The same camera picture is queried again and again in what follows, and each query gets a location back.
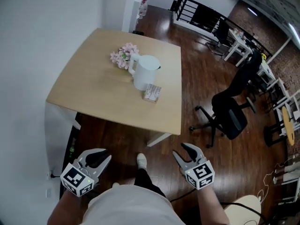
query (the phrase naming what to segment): black railing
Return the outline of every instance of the black railing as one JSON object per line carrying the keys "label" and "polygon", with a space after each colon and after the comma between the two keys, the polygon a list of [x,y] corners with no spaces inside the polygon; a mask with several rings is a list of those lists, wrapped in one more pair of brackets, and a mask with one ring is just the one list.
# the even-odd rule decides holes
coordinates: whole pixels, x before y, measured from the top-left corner
{"label": "black railing", "polygon": [[218,29],[218,23],[220,19],[226,21],[231,29],[237,28],[240,31],[244,32],[245,37],[247,38],[249,43],[248,45],[252,48],[259,50],[260,52],[266,54],[267,58],[271,57],[272,54],[265,48],[256,38],[254,38],[250,33],[248,33],[241,26],[237,25],[227,17],[218,13],[210,7],[207,7],[200,2],[194,0],[177,0],[173,2],[172,7],[170,9],[174,11],[177,15],[177,21],[180,19],[189,24],[192,24],[200,29],[203,29],[209,33],[213,33]]}

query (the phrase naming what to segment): brick wall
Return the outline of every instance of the brick wall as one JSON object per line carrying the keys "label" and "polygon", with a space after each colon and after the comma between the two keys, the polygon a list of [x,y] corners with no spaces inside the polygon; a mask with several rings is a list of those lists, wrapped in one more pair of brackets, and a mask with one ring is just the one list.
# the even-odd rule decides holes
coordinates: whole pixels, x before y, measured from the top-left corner
{"label": "brick wall", "polygon": [[[241,26],[250,34],[255,33],[258,41],[274,54],[288,36],[270,19],[257,12],[253,15],[248,10],[248,5],[239,0],[229,15],[229,19]],[[285,83],[290,95],[300,89],[300,50],[292,41],[269,64],[275,77],[280,77]],[[300,131],[296,131],[296,144],[288,146],[288,153],[300,153]]]}

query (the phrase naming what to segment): wooden floor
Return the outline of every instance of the wooden floor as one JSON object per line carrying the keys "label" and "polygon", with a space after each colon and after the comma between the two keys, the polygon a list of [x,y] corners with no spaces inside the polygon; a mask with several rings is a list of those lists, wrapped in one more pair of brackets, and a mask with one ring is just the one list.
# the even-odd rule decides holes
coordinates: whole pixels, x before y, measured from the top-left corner
{"label": "wooden floor", "polygon": [[[147,15],[139,22],[137,30],[143,31],[145,36],[181,47],[181,135],[172,135],[148,148],[145,142],[149,138],[149,131],[81,115],[82,128],[75,144],[75,155],[91,148],[109,149],[112,161],[101,176],[101,184],[97,188],[99,192],[103,192],[113,182],[134,183],[136,155],[142,152],[147,157],[147,171],[153,183],[171,200],[193,189],[181,176],[172,156],[172,150],[186,156],[180,143],[187,142],[199,146],[211,161],[216,172],[213,187],[220,201],[233,202],[244,195],[257,195],[264,188],[265,174],[272,172],[275,164],[284,162],[286,157],[283,144],[268,148],[263,140],[263,128],[273,123],[274,114],[265,114],[261,108],[262,102],[258,100],[255,103],[257,114],[249,108],[244,109],[248,120],[246,129],[233,141],[221,137],[220,132],[217,132],[212,149],[206,149],[211,138],[209,128],[190,134],[189,126],[207,122],[203,114],[195,113],[194,107],[202,105],[212,114],[212,97],[228,87],[237,68],[232,63],[213,56],[205,46],[206,39],[172,24],[171,15],[169,11],[149,6]],[[244,96],[236,99],[240,104],[245,101]],[[265,216],[270,215],[270,208],[278,196],[280,197],[280,188],[271,185],[268,197],[262,204]],[[181,217],[196,206],[196,193],[173,203],[174,210]]]}

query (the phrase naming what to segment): black office chair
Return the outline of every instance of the black office chair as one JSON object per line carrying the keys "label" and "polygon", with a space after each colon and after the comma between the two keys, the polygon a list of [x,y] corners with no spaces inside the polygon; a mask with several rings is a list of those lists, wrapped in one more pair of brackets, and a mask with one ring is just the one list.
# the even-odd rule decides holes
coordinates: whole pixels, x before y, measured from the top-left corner
{"label": "black office chair", "polygon": [[228,32],[229,32],[229,25],[223,19],[220,19],[219,26],[217,30],[213,33],[214,36],[218,39],[218,42],[215,44],[209,42],[206,43],[207,47],[213,54],[223,56],[226,53],[226,52],[218,52],[215,50],[216,47],[219,46],[219,44],[223,44],[228,47],[232,46],[232,43],[227,40]]}
{"label": "black office chair", "polygon": [[261,54],[257,50],[252,50],[252,54],[242,64],[228,89],[216,94],[212,98],[213,117],[203,107],[195,107],[195,111],[201,109],[209,120],[209,123],[199,127],[189,127],[189,130],[193,132],[196,129],[211,127],[211,145],[207,145],[207,148],[212,148],[214,145],[216,129],[219,129],[222,132],[222,136],[225,134],[230,140],[236,138],[244,130],[247,125],[247,119],[242,109],[251,107],[253,112],[256,112],[252,101],[248,97],[246,98],[247,102],[242,105],[238,105],[232,97],[243,92],[248,81],[259,71],[261,63]]}

